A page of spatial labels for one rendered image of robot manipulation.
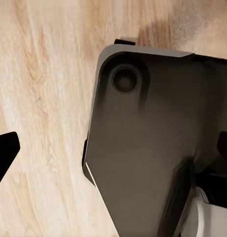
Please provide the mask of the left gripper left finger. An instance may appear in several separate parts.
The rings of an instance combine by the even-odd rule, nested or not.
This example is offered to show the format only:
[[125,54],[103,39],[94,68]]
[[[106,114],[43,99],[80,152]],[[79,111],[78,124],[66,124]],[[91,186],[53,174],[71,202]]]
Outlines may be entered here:
[[0,135],[0,182],[19,151],[20,143],[16,131]]

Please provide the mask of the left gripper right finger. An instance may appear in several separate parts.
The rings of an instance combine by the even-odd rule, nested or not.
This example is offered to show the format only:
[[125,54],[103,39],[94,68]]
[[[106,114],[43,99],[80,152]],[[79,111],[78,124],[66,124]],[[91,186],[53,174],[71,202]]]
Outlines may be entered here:
[[227,163],[227,132],[221,131],[217,141],[217,150]]

